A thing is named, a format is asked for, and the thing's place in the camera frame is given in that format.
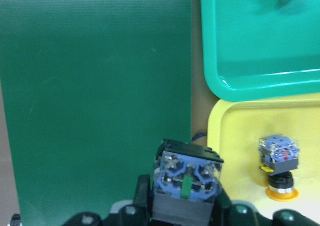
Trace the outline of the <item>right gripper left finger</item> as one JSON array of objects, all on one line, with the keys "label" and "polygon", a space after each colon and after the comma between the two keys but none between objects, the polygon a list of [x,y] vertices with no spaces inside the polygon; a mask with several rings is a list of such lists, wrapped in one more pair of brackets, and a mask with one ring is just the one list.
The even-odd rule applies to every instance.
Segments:
[{"label": "right gripper left finger", "polygon": [[153,195],[151,190],[151,178],[149,174],[142,174],[138,176],[133,204],[143,208],[148,219],[152,215]]}]

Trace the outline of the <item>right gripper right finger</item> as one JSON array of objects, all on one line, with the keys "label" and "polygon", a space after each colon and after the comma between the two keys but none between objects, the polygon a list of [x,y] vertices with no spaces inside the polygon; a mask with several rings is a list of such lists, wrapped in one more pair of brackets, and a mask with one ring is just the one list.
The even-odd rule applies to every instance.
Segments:
[{"label": "right gripper right finger", "polygon": [[212,221],[228,221],[227,216],[229,215],[232,201],[225,189],[221,187],[219,194],[215,198],[213,209],[212,209]]}]

